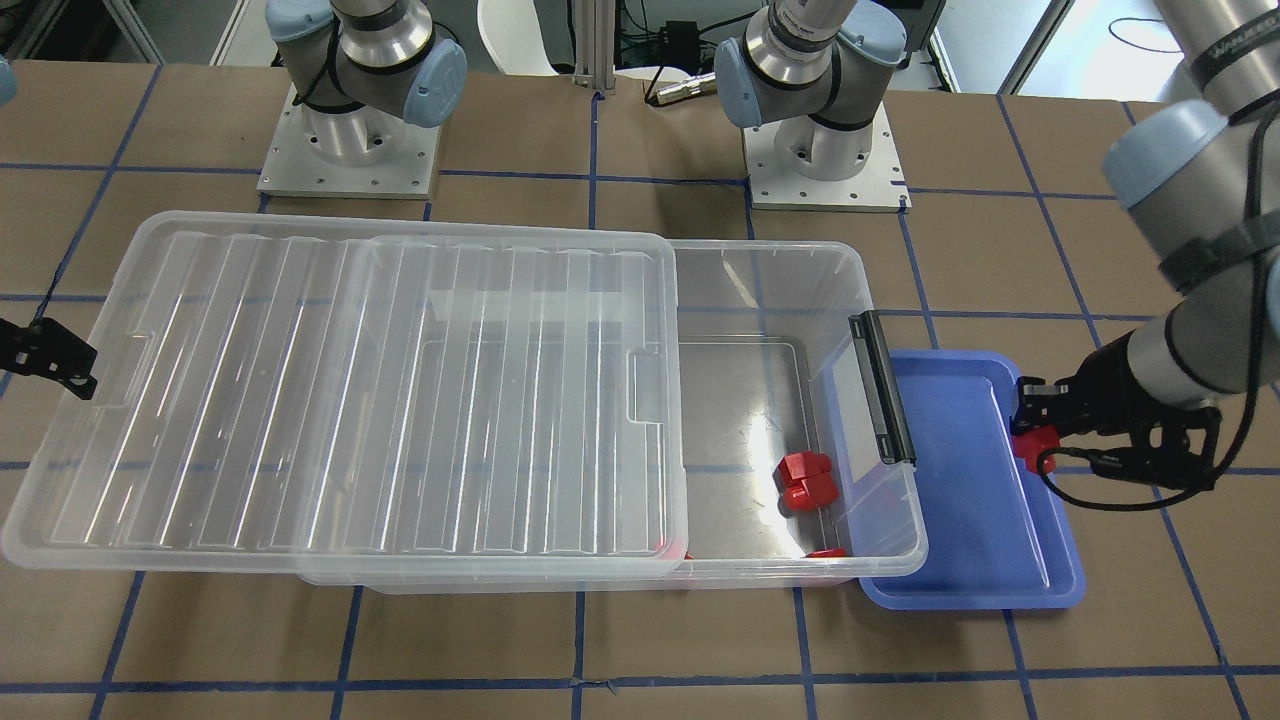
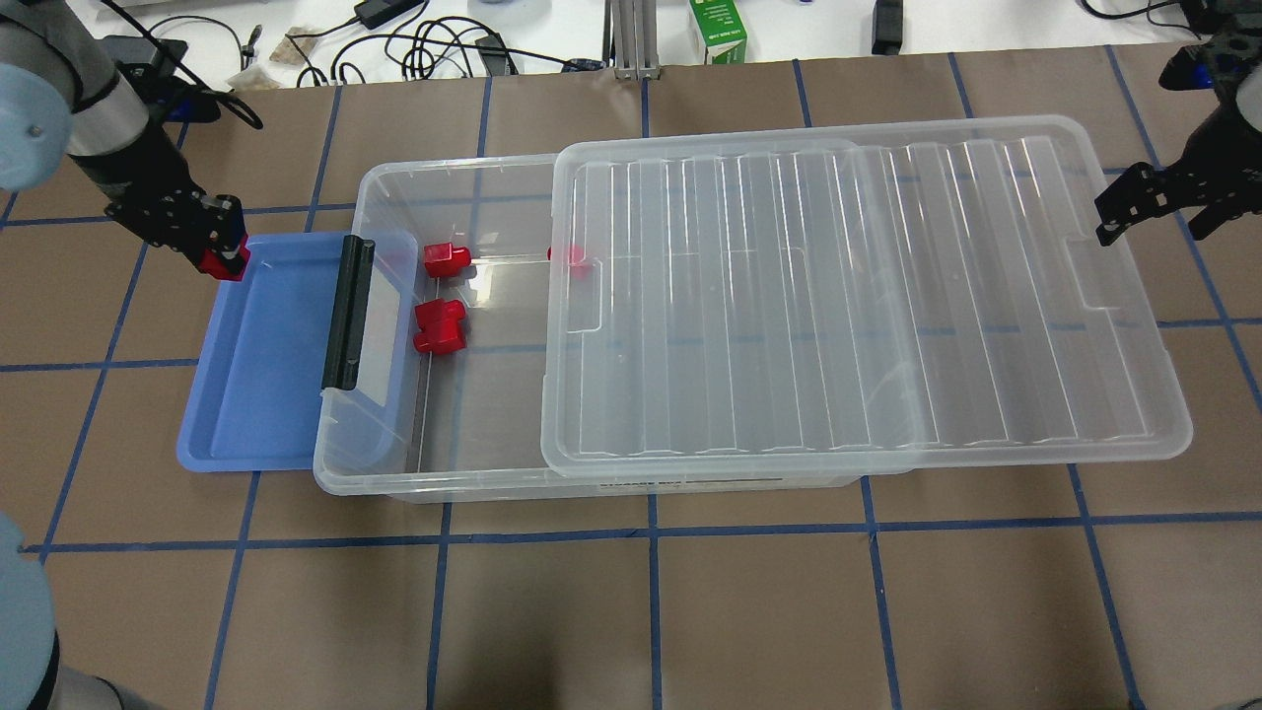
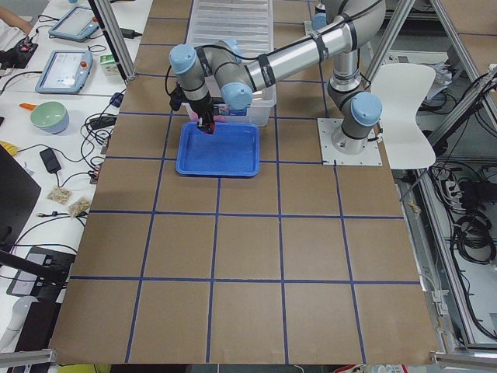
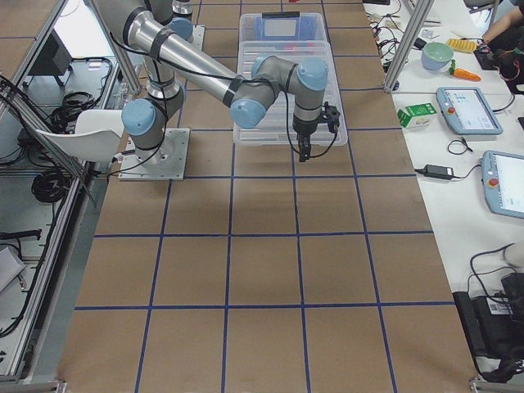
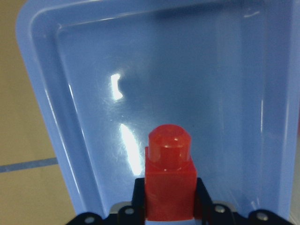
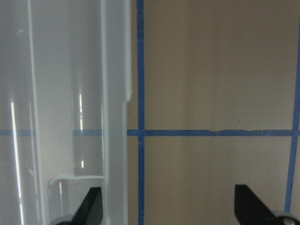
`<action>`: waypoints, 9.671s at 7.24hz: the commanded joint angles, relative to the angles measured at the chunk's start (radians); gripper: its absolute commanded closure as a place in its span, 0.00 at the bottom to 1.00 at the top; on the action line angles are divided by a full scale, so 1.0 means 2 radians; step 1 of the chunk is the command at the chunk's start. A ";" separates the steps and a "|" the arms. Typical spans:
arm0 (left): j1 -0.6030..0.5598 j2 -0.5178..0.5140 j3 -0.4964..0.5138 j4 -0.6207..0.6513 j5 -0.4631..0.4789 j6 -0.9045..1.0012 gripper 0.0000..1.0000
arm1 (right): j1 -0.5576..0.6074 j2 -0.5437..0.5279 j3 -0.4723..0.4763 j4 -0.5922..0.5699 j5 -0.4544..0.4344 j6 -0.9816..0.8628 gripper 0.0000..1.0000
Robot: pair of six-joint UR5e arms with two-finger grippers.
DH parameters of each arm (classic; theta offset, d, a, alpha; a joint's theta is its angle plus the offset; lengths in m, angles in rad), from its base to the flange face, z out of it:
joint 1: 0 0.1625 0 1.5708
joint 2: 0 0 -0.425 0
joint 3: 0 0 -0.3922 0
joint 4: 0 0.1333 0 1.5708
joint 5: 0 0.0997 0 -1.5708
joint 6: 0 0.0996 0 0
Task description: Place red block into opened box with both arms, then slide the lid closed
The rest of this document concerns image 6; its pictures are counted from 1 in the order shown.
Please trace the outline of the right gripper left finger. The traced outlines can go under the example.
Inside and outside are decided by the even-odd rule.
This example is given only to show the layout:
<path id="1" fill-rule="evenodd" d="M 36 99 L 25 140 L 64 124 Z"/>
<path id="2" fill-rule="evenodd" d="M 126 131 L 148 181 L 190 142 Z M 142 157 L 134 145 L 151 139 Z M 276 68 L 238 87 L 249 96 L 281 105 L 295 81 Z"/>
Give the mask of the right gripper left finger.
<path id="1" fill-rule="evenodd" d="M 58 218 L 51 225 L 100 225 L 103 222 L 101 187 L 91 187 L 71 219 Z"/>

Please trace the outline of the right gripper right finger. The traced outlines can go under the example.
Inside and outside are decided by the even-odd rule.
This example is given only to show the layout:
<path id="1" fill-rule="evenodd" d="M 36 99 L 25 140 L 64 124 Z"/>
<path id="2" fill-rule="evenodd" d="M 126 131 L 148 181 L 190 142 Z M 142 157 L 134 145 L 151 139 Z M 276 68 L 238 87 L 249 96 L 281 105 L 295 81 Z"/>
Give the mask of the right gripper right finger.
<path id="1" fill-rule="evenodd" d="M 298 225 L 289 214 L 273 213 L 245 184 L 235 185 L 235 217 L 240 225 Z"/>

